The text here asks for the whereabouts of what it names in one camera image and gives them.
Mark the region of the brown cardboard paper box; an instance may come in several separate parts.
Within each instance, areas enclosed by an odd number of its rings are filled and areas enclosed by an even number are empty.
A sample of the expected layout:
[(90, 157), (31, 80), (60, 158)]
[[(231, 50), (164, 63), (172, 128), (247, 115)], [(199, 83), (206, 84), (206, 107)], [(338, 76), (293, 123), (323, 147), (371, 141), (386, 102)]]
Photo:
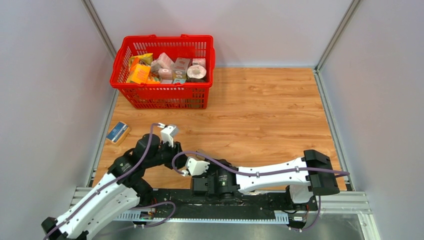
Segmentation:
[(202, 160), (205, 160), (206, 156), (208, 155), (203, 149), (197, 149), (195, 152), (197, 157)]

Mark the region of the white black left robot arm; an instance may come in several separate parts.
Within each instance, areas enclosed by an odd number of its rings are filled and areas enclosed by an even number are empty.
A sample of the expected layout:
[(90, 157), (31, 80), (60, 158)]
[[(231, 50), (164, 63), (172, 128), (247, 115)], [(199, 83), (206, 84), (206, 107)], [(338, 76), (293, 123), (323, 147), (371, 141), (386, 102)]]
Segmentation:
[(175, 132), (163, 129), (160, 135), (145, 134), (135, 147), (116, 158), (107, 173), (76, 205), (58, 217), (47, 217), (41, 227), (45, 240), (91, 240), (115, 218), (128, 210), (153, 209), (176, 205), (158, 202), (154, 190), (143, 176), (147, 169), (164, 165), (181, 168), (187, 160), (180, 155)]

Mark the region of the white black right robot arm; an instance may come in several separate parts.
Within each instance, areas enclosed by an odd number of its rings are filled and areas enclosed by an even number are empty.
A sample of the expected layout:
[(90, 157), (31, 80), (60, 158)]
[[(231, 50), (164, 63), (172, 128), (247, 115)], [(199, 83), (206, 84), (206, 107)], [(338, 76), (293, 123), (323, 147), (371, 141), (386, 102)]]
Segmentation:
[(259, 166), (232, 166), (225, 160), (206, 161), (189, 157), (185, 175), (191, 176), (193, 195), (216, 199), (234, 199), (258, 189), (288, 186), (286, 205), (299, 209), (313, 196), (340, 192), (330, 158), (309, 149), (288, 162)]

